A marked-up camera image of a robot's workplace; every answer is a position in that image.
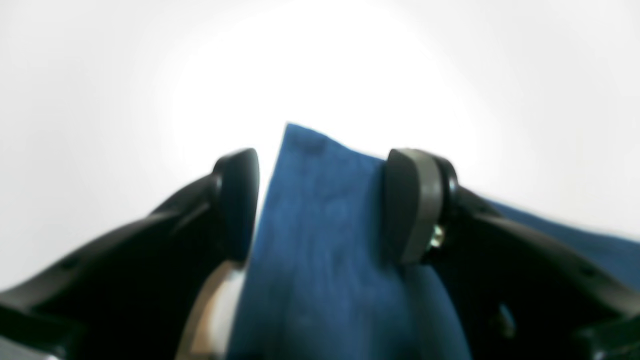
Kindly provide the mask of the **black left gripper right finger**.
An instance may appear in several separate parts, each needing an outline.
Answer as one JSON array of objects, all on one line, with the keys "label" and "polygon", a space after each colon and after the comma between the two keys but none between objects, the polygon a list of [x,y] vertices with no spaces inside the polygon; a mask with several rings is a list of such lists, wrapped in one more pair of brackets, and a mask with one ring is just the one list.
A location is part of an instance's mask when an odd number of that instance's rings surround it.
[{"label": "black left gripper right finger", "polygon": [[637,360],[639,292],[559,240],[505,218],[445,158],[394,148],[383,223],[418,301],[434,270],[474,360]]}]

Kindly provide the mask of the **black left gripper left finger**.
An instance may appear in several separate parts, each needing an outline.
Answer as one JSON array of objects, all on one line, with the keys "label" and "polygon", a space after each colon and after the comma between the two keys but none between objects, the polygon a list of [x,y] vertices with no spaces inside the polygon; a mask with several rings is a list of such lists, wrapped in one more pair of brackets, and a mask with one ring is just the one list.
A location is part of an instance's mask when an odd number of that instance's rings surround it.
[{"label": "black left gripper left finger", "polygon": [[1,292],[3,360],[173,360],[198,296],[249,255],[259,194],[253,148],[149,215]]}]

